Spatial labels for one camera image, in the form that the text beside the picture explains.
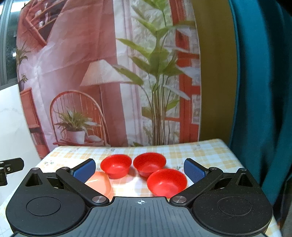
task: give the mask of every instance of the silver screw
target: silver screw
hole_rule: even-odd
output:
[[[95,196],[92,198],[92,201],[95,203],[104,203],[106,200],[107,199],[104,196]]]
[[[185,203],[187,199],[184,196],[175,196],[172,198],[175,203]]]

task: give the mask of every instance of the white lampshade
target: white lampshade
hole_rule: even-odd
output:
[[[83,77],[81,86],[100,85],[110,82],[126,82],[106,60],[98,60],[91,62]]]

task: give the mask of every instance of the tablecloth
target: tablecloth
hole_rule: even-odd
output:
[[[224,172],[236,172],[238,168],[242,167],[226,144],[219,139],[153,147],[57,147],[37,167],[41,168],[43,172],[55,172],[60,167],[68,166],[72,168],[84,160],[92,158],[96,162],[96,170],[100,170],[101,161],[111,154],[127,154],[134,159],[137,155],[145,152],[163,154],[166,157],[166,167],[181,172],[183,172],[183,163],[186,158],[192,158],[207,168],[218,167]],[[110,180],[110,182],[114,196],[152,196],[146,182],[139,177],[133,167],[127,176]],[[192,184],[192,181],[188,179],[188,186]],[[12,234],[5,216],[5,209],[13,193],[0,206],[0,237],[9,237]],[[274,217],[266,235],[268,237],[281,237],[281,232]]]

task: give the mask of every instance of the orange chair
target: orange chair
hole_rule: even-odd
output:
[[[68,140],[66,130],[62,131],[62,128],[58,128],[59,126],[56,125],[56,123],[62,122],[59,114],[66,113],[68,110],[75,110],[76,112],[82,113],[84,116],[92,118],[93,122],[99,124],[100,126],[92,126],[92,130],[88,130],[88,137],[94,135],[94,137],[99,137],[101,141],[90,141],[89,139],[85,139],[84,144],[77,144]],[[110,146],[107,125],[100,106],[88,94],[76,90],[69,90],[60,93],[51,103],[50,116],[56,138],[54,145]]]

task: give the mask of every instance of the white flower pot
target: white flower pot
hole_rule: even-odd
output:
[[[85,131],[78,132],[67,131],[67,139],[77,144],[84,144]]]

